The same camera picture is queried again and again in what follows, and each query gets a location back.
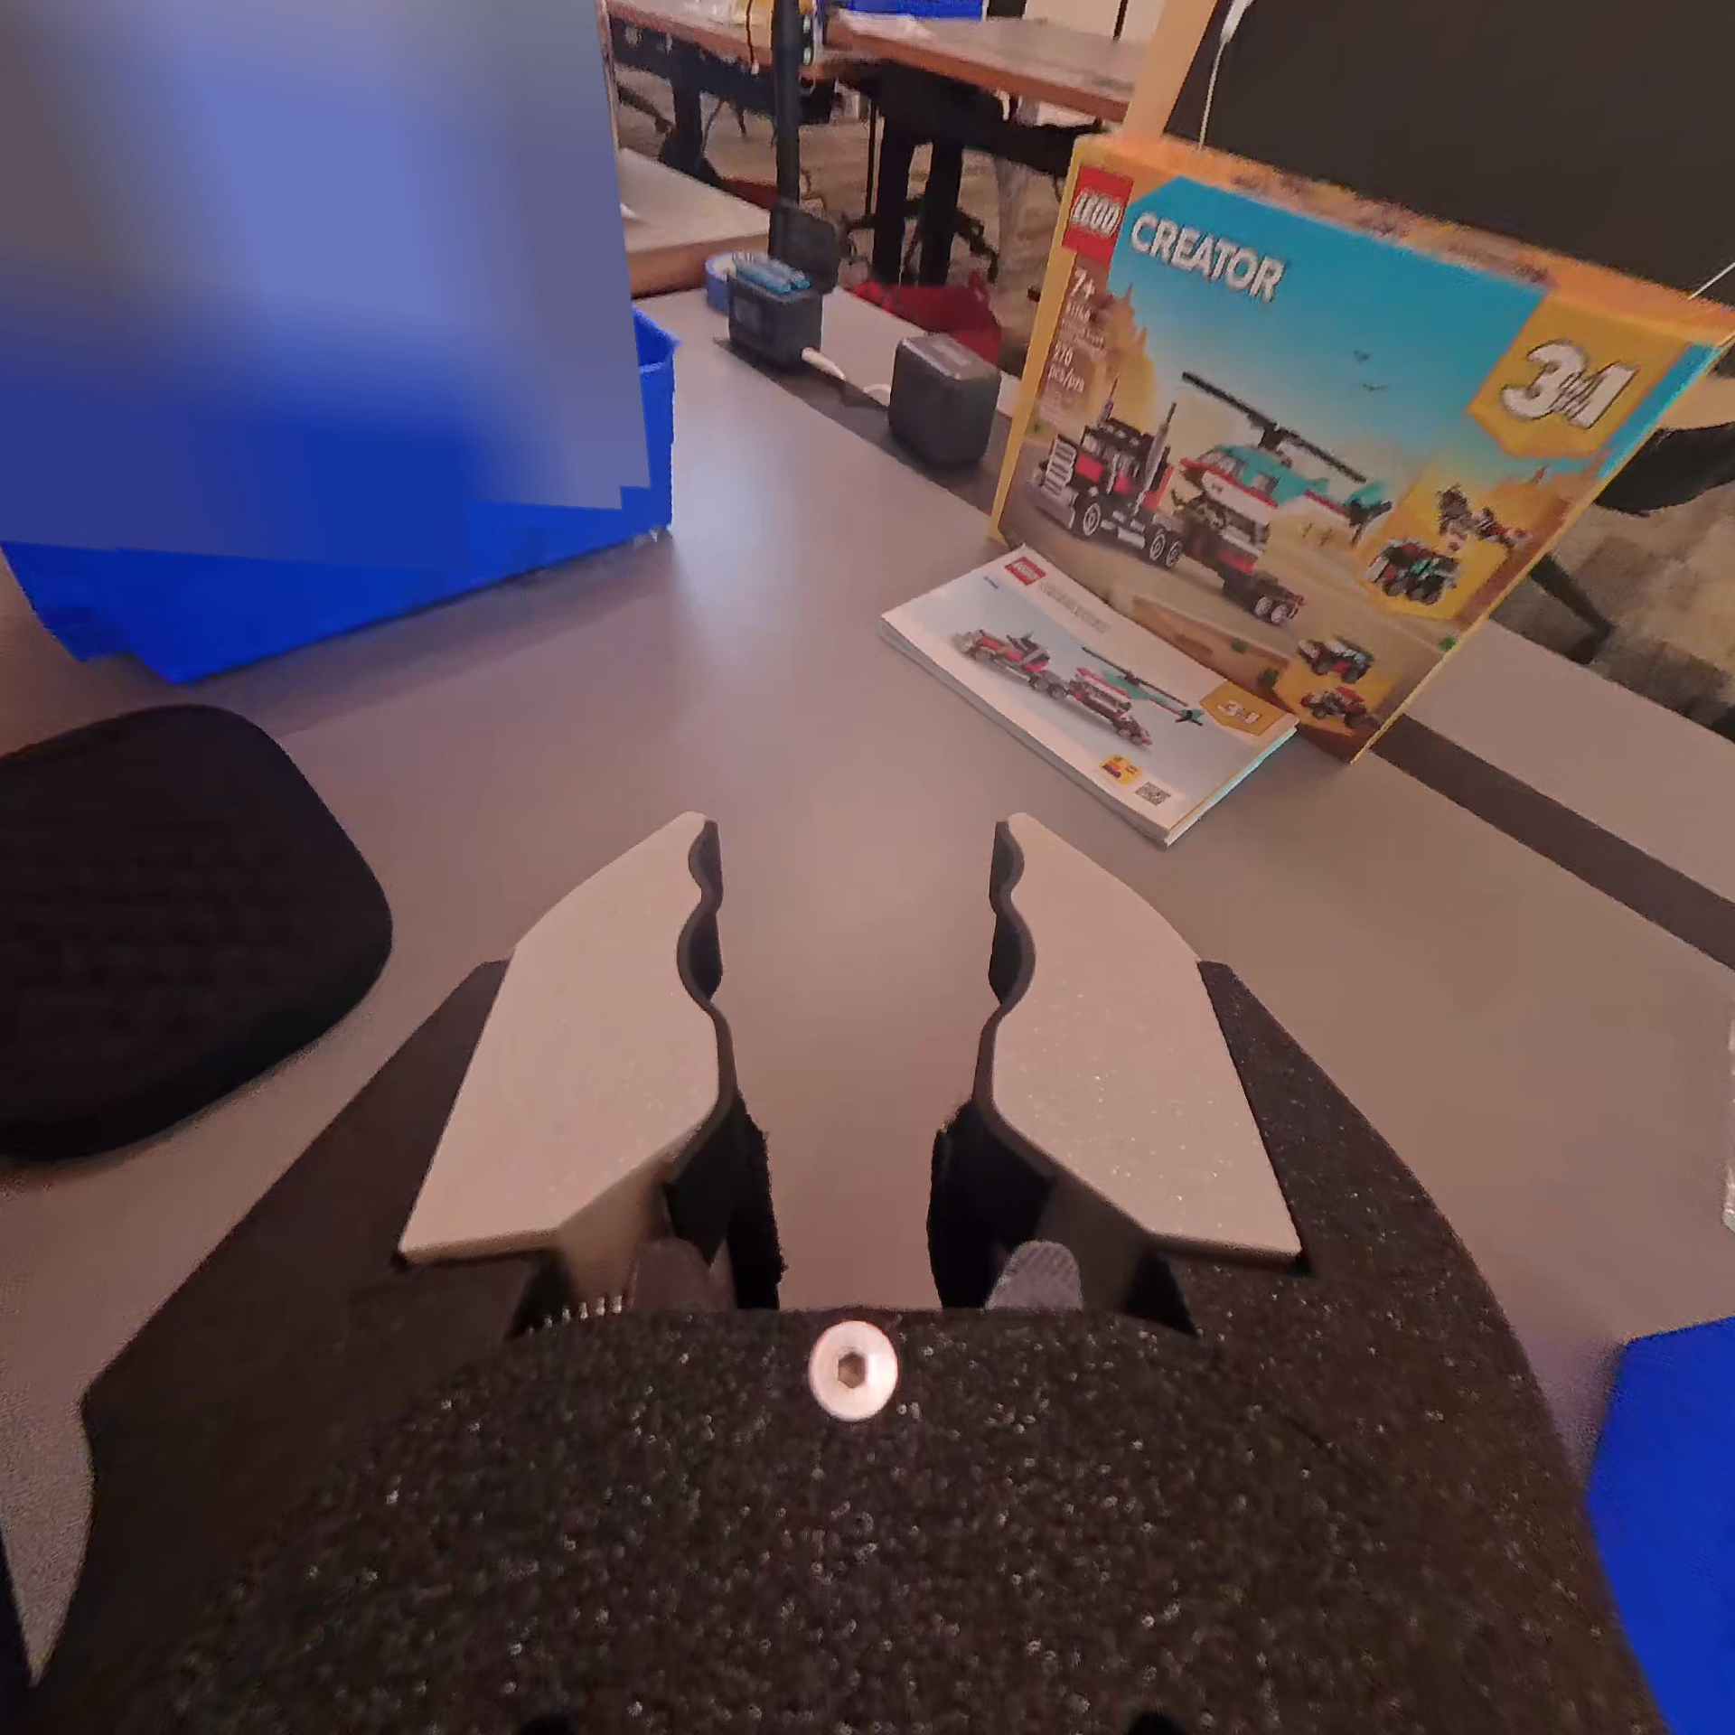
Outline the black panel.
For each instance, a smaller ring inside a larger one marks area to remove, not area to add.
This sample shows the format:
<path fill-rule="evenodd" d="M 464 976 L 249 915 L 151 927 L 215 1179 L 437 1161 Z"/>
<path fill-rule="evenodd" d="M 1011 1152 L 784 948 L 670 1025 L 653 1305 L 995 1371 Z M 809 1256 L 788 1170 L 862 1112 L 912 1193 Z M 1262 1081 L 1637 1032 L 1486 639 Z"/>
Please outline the black panel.
<path fill-rule="evenodd" d="M 1731 303 L 1731 2 L 1224 13 L 1171 134 Z"/>

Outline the wooden background table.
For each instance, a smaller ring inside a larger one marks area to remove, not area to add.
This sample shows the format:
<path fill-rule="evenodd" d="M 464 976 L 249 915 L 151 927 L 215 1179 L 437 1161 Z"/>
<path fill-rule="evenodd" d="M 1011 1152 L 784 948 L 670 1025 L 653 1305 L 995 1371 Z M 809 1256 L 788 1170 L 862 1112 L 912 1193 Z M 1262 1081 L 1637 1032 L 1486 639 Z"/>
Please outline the wooden background table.
<path fill-rule="evenodd" d="M 1026 17 L 921 18 L 830 10 L 825 51 L 926 73 L 970 88 L 1117 123 L 1134 97 L 1144 40 Z"/>
<path fill-rule="evenodd" d="M 634 41 L 688 45 L 753 73 L 774 60 L 770 2 L 604 2 L 602 9 Z"/>

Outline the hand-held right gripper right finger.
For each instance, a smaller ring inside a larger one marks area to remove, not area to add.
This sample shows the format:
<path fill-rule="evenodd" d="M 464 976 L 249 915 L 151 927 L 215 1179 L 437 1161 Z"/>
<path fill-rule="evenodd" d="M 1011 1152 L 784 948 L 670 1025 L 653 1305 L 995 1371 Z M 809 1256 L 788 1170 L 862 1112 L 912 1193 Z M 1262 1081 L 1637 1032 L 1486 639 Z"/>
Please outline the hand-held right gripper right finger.
<path fill-rule="evenodd" d="M 1177 1261 L 1293 1273 L 1302 1238 L 1200 957 L 1030 814 L 995 824 L 967 1098 L 970 1261 L 1075 1259 L 1089 1307 L 1183 1313 Z"/>

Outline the lego set box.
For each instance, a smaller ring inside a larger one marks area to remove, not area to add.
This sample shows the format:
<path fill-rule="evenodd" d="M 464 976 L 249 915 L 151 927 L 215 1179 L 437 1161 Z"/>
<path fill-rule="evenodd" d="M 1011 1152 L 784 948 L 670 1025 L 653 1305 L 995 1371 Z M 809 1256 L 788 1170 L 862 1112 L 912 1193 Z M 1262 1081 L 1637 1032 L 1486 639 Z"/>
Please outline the lego set box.
<path fill-rule="evenodd" d="M 1350 761 L 1728 345 L 1717 299 L 1083 137 L 989 521 Z"/>

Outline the pale wooden post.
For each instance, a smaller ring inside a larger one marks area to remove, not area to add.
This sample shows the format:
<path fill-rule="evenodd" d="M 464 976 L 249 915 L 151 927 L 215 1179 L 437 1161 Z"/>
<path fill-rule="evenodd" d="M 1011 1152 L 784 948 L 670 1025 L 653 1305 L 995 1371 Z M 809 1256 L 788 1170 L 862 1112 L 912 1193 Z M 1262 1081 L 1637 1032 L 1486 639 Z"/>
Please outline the pale wooden post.
<path fill-rule="evenodd" d="M 1217 13 L 1219 2 L 1159 3 L 1157 25 L 1141 45 L 1134 90 L 1120 119 L 1123 134 L 1154 139 L 1167 127 Z"/>

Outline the black charger with blue batteries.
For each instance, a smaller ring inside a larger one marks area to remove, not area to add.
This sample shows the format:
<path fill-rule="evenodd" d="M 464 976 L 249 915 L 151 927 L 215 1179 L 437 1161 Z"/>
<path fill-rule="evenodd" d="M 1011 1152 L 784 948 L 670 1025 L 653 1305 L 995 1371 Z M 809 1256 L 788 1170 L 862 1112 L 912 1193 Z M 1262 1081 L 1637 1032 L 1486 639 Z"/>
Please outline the black charger with blue batteries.
<path fill-rule="evenodd" d="M 808 272 L 737 252 L 724 278 L 727 345 L 764 367 L 804 367 L 821 342 L 823 299 Z"/>

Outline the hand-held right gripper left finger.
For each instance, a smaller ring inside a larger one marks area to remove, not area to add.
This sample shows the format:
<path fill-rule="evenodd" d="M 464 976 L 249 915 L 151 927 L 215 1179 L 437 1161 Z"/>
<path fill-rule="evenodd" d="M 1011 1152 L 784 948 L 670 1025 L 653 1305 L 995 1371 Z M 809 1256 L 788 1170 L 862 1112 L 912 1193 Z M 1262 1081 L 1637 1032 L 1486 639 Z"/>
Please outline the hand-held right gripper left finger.
<path fill-rule="evenodd" d="M 683 812 L 559 899 L 505 961 L 404 1221 L 408 1266 L 550 1259 L 623 1294 L 659 1224 L 713 1259 L 741 1191 L 720 835 Z"/>

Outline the black pole with clamp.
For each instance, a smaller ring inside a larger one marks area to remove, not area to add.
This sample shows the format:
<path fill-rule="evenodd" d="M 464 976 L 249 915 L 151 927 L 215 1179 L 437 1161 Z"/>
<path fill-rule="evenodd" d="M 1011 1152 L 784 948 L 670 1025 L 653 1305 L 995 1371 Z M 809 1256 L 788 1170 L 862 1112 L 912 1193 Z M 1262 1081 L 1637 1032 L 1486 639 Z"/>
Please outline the black pole with clamp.
<path fill-rule="evenodd" d="M 767 252 L 801 272 L 817 295 L 839 285 L 842 230 L 801 196 L 798 98 L 804 73 L 804 27 L 797 2 L 770 2 L 770 81 L 774 196 L 767 222 Z"/>

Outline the red bag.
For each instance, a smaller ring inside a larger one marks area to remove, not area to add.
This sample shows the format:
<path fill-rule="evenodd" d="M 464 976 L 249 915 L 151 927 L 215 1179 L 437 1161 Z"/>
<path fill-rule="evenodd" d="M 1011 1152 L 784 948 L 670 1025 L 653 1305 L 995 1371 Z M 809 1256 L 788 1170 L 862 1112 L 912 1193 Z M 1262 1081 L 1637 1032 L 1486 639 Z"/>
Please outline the red bag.
<path fill-rule="evenodd" d="M 978 355 L 989 367 L 1001 367 L 1001 324 L 991 306 L 991 285 L 983 272 L 969 274 L 962 283 L 883 285 L 872 277 L 860 278 L 853 294 L 921 331 L 954 338 L 962 349 Z"/>

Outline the grey battery block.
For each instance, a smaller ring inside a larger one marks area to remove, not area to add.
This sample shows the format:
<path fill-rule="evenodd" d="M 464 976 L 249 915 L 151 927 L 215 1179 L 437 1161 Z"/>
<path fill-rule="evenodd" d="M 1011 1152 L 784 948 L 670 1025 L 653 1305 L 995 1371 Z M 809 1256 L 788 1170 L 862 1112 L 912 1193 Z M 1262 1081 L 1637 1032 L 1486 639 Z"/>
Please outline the grey battery block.
<path fill-rule="evenodd" d="M 885 398 L 892 442 L 922 466 L 978 466 L 1000 413 L 1001 372 L 943 332 L 903 337 Z"/>

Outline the black padded cushion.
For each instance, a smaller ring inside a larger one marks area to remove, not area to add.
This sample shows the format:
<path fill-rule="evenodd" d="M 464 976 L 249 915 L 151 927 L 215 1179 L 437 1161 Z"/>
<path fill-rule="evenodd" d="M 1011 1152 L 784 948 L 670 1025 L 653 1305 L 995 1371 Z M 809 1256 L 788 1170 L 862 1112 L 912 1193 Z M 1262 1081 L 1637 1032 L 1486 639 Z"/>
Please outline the black padded cushion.
<path fill-rule="evenodd" d="M 376 871 L 245 717 L 140 709 L 1 760 L 1 1154 L 158 1136 L 328 1032 L 395 943 Z"/>

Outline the wooden-edged side table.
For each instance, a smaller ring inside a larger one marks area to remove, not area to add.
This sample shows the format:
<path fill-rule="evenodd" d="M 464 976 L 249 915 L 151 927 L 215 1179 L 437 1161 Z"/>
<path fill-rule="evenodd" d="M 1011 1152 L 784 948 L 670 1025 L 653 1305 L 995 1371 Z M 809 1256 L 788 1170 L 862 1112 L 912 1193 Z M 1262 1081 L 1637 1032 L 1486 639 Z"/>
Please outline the wooden-edged side table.
<path fill-rule="evenodd" d="M 618 150 L 631 299 L 705 286 L 717 253 L 765 248 L 770 214 L 631 149 Z"/>

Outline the lego instruction booklet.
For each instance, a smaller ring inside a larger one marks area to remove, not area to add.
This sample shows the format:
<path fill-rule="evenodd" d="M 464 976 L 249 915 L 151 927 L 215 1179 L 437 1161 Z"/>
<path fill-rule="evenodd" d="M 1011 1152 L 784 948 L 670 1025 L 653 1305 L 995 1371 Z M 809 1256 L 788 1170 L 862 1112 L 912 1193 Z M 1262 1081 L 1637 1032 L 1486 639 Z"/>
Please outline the lego instruction booklet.
<path fill-rule="evenodd" d="M 1168 845 L 1294 717 L 1015 547 L 881 615 L 883 635 L 1140 835 Z"/>

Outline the blue plastic tray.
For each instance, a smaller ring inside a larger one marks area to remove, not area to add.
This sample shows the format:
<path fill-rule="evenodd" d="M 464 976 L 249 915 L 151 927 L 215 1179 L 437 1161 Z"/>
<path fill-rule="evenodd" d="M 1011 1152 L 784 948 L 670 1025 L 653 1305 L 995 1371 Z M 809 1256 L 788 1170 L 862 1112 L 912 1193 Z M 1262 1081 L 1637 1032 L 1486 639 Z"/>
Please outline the blue plastic tray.
<path fill-rule="evenodd" d="M 1587 1510 L 1620 1628 L 1665 1724 L 1731 1732 L 1731 1315 L 1622 1349 Z"/>

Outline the large blue plastic bin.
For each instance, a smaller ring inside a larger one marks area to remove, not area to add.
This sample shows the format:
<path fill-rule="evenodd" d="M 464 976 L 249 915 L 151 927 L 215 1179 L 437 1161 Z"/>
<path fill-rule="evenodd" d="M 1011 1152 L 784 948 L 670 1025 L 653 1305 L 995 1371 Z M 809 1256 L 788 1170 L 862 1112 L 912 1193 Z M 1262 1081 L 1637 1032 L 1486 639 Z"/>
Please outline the large blue plastic bin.
<path fill-rule="evenodd" d="M 475 505 L 451 570 L 346 567 L 8 540 L 32 615 L 75 659 L 129 657 L 171 683 L 418 614 L 664 530 L 672 511 L 679 341 L 634 309 L 645 485 L 618 508 Z"/>

